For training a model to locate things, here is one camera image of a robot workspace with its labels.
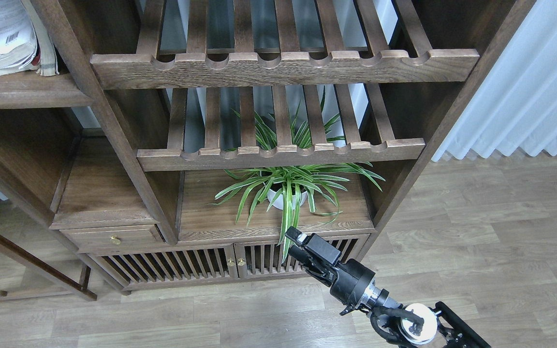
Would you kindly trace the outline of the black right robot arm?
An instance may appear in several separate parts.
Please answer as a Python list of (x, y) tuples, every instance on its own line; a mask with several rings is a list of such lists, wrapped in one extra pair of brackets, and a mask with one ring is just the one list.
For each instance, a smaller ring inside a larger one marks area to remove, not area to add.
[(307, 235), (290, 227), (286, 237), (292, 243), (288, 254), (345, 305), (342, 315), (362, 311), (369, 317), (373, 330), (389, 344), (416, 348), (440, 334), (448, 348), (489, 346), (443, 302), (437, 302), (435, 308), (396, 302), (387, 290), (376, 287), (371, 269), (354, 259), (341, 262), (342, 253), (315, 233)]

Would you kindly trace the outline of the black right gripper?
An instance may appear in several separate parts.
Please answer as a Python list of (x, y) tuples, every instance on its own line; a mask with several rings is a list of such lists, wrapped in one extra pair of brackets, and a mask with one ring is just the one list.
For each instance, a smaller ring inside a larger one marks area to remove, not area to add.
[(308, 275), (329, 287), (331, 295), (347, 307), (364, 306), (363, 294), (374, 277), (371, 269), (354, 259), (339, 261), (340, 251), (315, 233), (307, 235), (290, 227), (285, 236), (293, 243), (288, 255), (300, 262)]

